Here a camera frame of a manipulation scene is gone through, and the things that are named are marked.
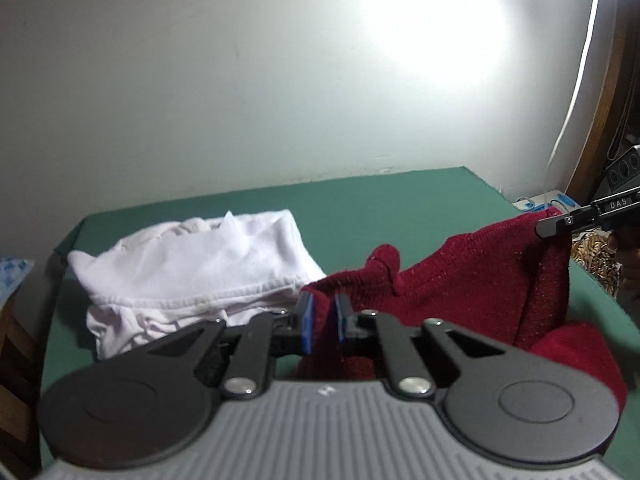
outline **green tablecloth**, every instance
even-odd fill
[[[289,209],[303,241],[328,274],[359,268],[379,244],[395,245],[402,267],[433,253],[447,237],[474,231],[518,212],[465,168],[363,176],[174,200],[87,217],[61,244],[98,255],[117,240],[163,221]],[[640,370],[640,332],[599,285],[572,263],[571,316],[599,325],[629,385]],[[69,273],[60,287],[42,375],[54,381],[94,362],[94,340],[84,324],[88,298]],[[43,464],[50,462],[42,446]],[[640,394],[634,388],[606,462],[640,479]]]

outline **white wall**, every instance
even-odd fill
[[[591,0],[0,0],[0,253],[47,255],[83,216],[319,178],[466,165],[542,190]],[[571,175],[606,69],[551,184]]]

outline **white cable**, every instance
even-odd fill
[[[562,137],[564,137],[564,131],[566,130],[567,125],[569,124],[571,115],[574,113],[575,102],[578,97],[578,91],[580,90],[580,85],[582,84],[582,76],[584,75],[584,65],[587,62],[587,54],[589,53],[589,47],[591,46],[591,37],[593,36],[593,24],[596,21],[597,10],[598,10],[598,0],[592,0],[591,12],[589,14],[589,23],[587,24],[587,37],[584,40],[584,46],[582,48],[582,56],[580,57],[580,65],[578,66],[578,76],[575,80],[574,94],[571,96],[571,101],[569,102],[569,109],[567,110],[566,116],[564,117],[564,123],[562,124],[562,128],[560,128],[560,133],[558,134],[556,143],[554,144],[554,147],[551,150],[549,161],[546,164],[545,182],[544,182],[545,189],[543,190],[545,208],[548,207],[548,202],[546,201],[546,189],[547,189],[547,184],[549,179],[549,170],[551,168],[551,163],[554,161],[554,158],[556,156],[556,152],[558,151],[558,146],[560,145],[560,141],[562,140]]]

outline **wooden chair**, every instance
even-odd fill
[[[20,480],[40,466],[35,408],[41,366],[36,343],[15,320],[15,293],[0,312],[0,462]]]

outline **bright light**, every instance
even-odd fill
[[[506,24],[498,0],[362,0],[380,48],[447,85],[477,82],[500,61]]]

